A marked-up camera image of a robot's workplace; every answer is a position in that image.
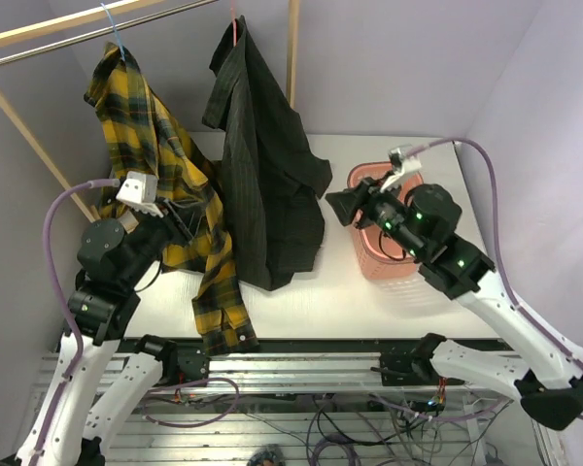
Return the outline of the yellow plaid shirt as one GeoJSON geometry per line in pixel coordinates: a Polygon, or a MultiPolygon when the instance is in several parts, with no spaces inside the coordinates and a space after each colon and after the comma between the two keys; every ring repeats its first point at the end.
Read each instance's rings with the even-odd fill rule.
{"type": "Polygon", "coordinates": [[[202,275],[192,309],[206,352],[255,350],[258,339],[240,291],[215,164],[153,92],[134,56],[116,44],[106,44],[84,99],[101,123],[116,177],[131,171],[153,175],[158,196],[180,216],[187,217],[191,207],[198,211],[194,239],[167,247],[162,260],[167,271],[202,275]]]}

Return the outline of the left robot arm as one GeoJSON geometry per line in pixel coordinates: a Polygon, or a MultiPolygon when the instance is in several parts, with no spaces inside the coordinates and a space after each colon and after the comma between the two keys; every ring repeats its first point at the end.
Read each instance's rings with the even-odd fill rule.
{"type": "Polygon", "coordinates": [[[199,204],[162,199],[158,216],[141,214],[127,232],[115,218],[95,221],[83,234],[82,266],[67,301],[72,321],[62,336],[51,384],[18,451],[4,465],[102,465],[114,437],[145,394],[178,376],[175,343],[146,335],[111,386],[97,392],[140,298],[136,286],[169,245],[195,239],[199,204]]]}

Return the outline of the blue wire hanger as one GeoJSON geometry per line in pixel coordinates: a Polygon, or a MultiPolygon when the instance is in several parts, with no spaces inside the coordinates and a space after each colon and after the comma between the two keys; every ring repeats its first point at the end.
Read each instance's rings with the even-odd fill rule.
{"type": "Polygon", "coordinates": [[[116,25],[116,23],[114,21],[114,18],[112,16],[109,8],[103,2],[100,2],[100,6],[103,9],[103,11],[105,12],[105,14],[106,14],[106,16],[107,16],[107,18],[108,18],[108,20],[109,20],[109,22],[111,24],[111,28],[112,28],[113,34],[115,36],[117,46],[118,46],[118,48],[120,50],[121,60],[122,60],[123,63],[125,63],[125,61],[126,61],[126,59],[125,59],[125,50],[124,50],[124,47],[123,47],[123,44],[122,44],[120,32],[119,32],[119,30],[117,28],[117,25],[116,25]]]}

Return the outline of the pink wire hanger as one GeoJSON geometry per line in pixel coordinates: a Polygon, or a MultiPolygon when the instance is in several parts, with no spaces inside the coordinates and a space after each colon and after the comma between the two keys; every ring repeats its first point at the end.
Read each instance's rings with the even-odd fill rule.
{"type": "Polygon", "coordinates": [[[236,1],[230,0],[229,1],[229,10],[231,14],[231,26],[232,26],[232,45],[234,47],[238,44],[239,38],[239,29],[238,29],[238,16],[236,12],[236,1]]]}

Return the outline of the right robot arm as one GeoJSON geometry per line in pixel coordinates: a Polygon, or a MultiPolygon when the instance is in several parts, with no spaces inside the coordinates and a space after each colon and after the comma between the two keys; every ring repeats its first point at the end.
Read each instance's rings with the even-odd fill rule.
{"type": "Polygon", "coordinates": [[[342,225],[377,226],[397,242],[431,287],[480,317],[517,354],[495,356],[428,334],[408,362],[416,382],[441,377],[482,385],[556,431],[583,416],[583,348],[519,300],[492,259],[456,233],[462,209],[442,186],[421,184],[400,199],[365,178],[326,201],[342,225]]]}

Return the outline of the dark pinstriped shirt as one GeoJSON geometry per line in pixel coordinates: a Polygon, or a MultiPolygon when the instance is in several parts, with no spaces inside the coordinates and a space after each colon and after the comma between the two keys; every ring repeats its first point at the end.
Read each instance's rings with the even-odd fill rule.
{"type": "Polygon", "coordinates": [[[332,172],[311,151],[243,17],[238,26],[237,46],[230,24],[212,56],[202,121],[225,134],[221,187],[238,277],[273,291],[314,268],[325,235],[319,200],[332,172]]]}

